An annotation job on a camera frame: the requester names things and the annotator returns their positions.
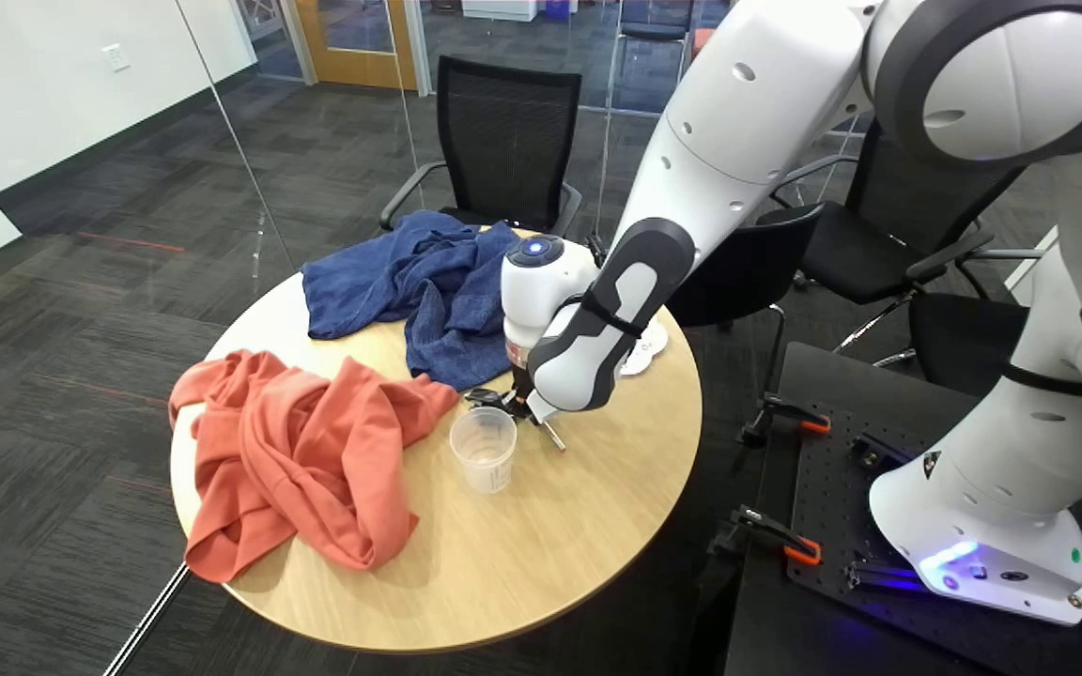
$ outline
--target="crumpled fabric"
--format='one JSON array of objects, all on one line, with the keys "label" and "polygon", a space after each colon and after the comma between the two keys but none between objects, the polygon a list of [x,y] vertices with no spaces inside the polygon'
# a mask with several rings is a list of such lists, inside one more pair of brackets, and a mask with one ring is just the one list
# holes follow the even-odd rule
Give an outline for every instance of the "crumpled fabric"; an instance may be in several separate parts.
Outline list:
[{"label": "crumpled fabric", "polygon": [[360,362],[320,379],[275,354],[227,354],[177,379],[168,417],[197,402],[190,435],[201,508],[186,533],[186,566],[207,582],[232,582],[289,537],[350,571],[401,552],[415,524],[401,450],[434,429],[459,389],[431,379],[390,384]]},{"label": "crumpled fabric", "polygon": [[405,364],[459,389],[507,370],[500,266],[514,229],[415,210],[305,266],[306,338],[405,319]]}]

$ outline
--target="wall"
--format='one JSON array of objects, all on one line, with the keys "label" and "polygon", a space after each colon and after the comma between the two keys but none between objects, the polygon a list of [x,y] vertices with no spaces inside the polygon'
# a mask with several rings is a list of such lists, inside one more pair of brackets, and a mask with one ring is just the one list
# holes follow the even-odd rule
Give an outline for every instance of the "wall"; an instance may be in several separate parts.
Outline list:
[{"label": "wall", "polygon": [[[212,80],[254,65],[235,0],[178,2]],[[0,191],[201,86],[177,0],[0,0]]]}]

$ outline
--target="door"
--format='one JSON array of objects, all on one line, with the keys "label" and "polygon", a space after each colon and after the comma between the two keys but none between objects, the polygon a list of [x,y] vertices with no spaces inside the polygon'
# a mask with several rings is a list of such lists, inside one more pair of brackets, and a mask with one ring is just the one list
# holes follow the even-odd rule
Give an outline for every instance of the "door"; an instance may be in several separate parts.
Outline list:
[{"label": "door", "polygon": [[315,80],[415,89],[405,2],[414,0],[297,0]]}]

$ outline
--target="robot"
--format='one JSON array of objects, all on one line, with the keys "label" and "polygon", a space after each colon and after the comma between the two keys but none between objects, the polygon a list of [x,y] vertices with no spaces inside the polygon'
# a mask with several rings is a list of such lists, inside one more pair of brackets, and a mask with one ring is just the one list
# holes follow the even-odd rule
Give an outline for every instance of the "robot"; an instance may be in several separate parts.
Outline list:
[{"label": "robot", "polygon": [[502,264],[527,402],[538,419],[606,407],[668,293],[857,104],[932,163],[1068,173],[1060,250],[1035,266],[1009,370],[932,450],[874,478],[869,508],[932,594],[1079,625],[1082,0],[737,2],[659,112],[606,264],[575,244]]}]

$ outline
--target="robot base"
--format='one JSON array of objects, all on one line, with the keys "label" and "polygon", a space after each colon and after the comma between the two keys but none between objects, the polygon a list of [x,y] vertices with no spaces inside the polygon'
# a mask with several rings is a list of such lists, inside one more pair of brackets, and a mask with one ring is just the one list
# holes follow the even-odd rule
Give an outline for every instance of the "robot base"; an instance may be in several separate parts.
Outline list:
[{"label": "robot base", "polygon": [[1035,524],[996,524],[944,497],[936,456],[874,478],[869,492],[880,533],[916,578],[951,602],[984,603],[1045,625],[1082,619],[1082,529],[1071,511]]}]

